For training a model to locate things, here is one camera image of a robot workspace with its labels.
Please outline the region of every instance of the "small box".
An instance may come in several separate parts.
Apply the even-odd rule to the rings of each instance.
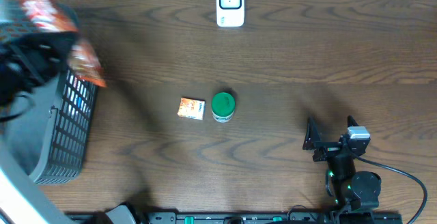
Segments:
[[[178,115],[196,120],[203,120],[205,101],[181,98]]]

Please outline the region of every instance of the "white plastic object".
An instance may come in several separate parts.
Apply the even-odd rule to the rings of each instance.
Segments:
[[[244,23],[244,0],[216,0],[217,25],[239,27]]]

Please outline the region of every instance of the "orange snack bag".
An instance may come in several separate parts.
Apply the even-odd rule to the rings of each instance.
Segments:
[[[54,0],[18,0],[26,16],[43,32],[79,32],[72,19],[66,16]],[[68,65],[79,79],[106,87],[102,67],[91,44],[80,37],[72,47]]]

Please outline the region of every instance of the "plastic wrapper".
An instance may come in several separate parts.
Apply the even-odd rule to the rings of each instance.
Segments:
[[[72,19],[67,17],[54,0],[18,0],[26,16],[44,32],[79,32]],[[76,42],[68,58],[68,65],[78,78],[106,87],[102,67],[91,44],[84,37]]]

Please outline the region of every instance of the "green bottle cap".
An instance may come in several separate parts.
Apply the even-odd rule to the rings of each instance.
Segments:
[[[221,92],[212,99],[211,109],[219,117],[230,116],[235,110],[235,100],[231,94]]]

